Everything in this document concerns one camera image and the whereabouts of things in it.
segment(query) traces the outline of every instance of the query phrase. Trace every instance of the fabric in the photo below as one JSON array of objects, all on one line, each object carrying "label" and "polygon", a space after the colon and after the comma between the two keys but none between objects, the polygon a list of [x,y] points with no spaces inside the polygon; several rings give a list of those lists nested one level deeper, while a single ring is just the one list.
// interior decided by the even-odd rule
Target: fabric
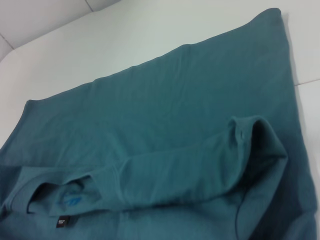
[{"label": "fabric", "polygon": [[315,240],[280,10],[29,100],[0,205],[1,239]]}]

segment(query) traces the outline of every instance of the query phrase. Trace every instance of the white surface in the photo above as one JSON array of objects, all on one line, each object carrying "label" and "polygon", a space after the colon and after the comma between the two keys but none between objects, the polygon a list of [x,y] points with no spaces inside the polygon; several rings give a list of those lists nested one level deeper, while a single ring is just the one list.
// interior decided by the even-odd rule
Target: white surface
[{"label": "white surface", "polygon": [[[296,84],[320,79],[319,0],[122,0],[12,51],[0,62],[0,146],[17,124],[27,100],[50,97],[182,44],[235,29],[271,7],[280,8],[287,21]],[[297,87],[317,189],[319,84]]]},{"label": "white surface", "polygon": [[0,36],[0,62],[5,56],[12,51],[9,44]]},{"label": "white surface", "polygon": [[17,48],[88,13],[85,0],[0,0],[0,33]]},{"label": "white surface", "polygon": [[100,11],[119,1],[120,0],[87,0],[87,3],[90,5],[93,11]]}]

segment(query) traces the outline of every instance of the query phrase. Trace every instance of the tile grout line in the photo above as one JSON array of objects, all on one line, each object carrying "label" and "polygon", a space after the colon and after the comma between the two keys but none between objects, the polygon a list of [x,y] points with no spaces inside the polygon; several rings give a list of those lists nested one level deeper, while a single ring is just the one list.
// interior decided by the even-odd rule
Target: tile grout line
[{"label": "tile grout line", "polygon": [[94,12],[93,9],[91,8],[90,4],[88,3],[88,1],[87,0],[84,0],[84,1],[88,5],[88,7],[90,8],[91,12]]},{"label": "tile grout line", "polygon": [[315,79],[315,80],[311,80],[311,81],[306,81],[306,82],[303,82],[303,83],[298,83],[298,84],[295,84],[294,86],[300,86],[300,85],[303,85],[303,84],[308,84],[308,83],[313,83],[313,82],[316,82],[316,81],[320,81],[320,78],[318,79]]},{"label": "tile grout line", "polygon": [[3,38],[3,40],[12,48],[12,50],[15,50],[15,48],[8,42],[8,40],[0,33],[0,37]]}]

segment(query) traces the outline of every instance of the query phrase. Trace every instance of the black tag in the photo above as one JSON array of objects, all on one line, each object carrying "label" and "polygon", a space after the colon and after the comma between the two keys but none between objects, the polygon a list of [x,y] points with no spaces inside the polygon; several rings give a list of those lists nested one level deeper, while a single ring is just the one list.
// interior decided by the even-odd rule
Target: black tag
[{"label": "black tag", "polygon": [[56,228],[64,228],[67,226],[70,220],[70,216],[60,216],[58,222],[56,223]]}]

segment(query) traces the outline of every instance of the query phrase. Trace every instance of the white table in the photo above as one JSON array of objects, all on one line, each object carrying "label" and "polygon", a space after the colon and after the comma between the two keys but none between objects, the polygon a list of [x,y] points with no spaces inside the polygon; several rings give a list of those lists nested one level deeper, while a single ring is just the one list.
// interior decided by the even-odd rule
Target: white table
[{"label": "white table", "polygon": [[29,99],[43,99],[240,27],[280,8],[311,173],[320,199],[319,0],[121,0],[12,51],[0,62],[0,146]]}]

